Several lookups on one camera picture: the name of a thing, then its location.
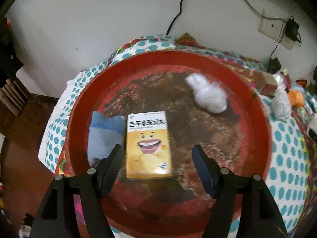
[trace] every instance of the cardboard box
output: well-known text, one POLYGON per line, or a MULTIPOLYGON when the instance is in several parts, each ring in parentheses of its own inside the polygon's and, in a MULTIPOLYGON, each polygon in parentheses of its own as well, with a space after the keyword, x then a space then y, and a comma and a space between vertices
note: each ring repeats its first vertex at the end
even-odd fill
POLYGON ((172 158, 165 111, 128 115, 126 177, 172 176, 172 158))
POLYGON ((260 72, 255 80, 256 89, 261 95, 273 97, 278 85, 272 74, 260 72))

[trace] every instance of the power adapter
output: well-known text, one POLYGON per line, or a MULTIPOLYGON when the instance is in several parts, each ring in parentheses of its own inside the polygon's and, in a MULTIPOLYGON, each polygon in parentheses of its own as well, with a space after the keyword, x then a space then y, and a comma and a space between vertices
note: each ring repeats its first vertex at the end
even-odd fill
POLYGON ((293 17, 290 17, 286 23, 285 35, 293 41, 300 42, 300 40, 297 38, 298 29, 299 25, 295 22, 293 17))

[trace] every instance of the cartoon mouth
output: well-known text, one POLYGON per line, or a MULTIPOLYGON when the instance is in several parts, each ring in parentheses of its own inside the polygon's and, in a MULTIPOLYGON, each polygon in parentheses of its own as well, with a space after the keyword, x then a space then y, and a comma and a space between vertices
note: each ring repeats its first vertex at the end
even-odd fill
POLYGON ((153 154, 161 144, 161 140, 141 140, 137 144, 144 154, 153 154))

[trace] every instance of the wooden floor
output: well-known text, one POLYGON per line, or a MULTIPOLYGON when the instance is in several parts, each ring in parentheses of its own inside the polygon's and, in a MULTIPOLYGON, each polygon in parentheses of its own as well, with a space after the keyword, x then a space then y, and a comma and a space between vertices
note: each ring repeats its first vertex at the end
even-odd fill
POLYGON ((25 213, 35 215, 53 173, 37 158, 46 123, 48 104, 28 102, 6 136, 1 152, 4 209, 18 231, 25 213))

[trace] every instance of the orange toy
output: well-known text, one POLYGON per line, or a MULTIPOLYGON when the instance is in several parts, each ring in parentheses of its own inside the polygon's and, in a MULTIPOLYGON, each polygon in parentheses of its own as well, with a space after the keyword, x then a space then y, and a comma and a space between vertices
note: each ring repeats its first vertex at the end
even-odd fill
POLYGON ((300 91, 290 89, 288 91, 288 100, 291 106, 296 106, 296 107, 304 106, 304 97, 300 91))

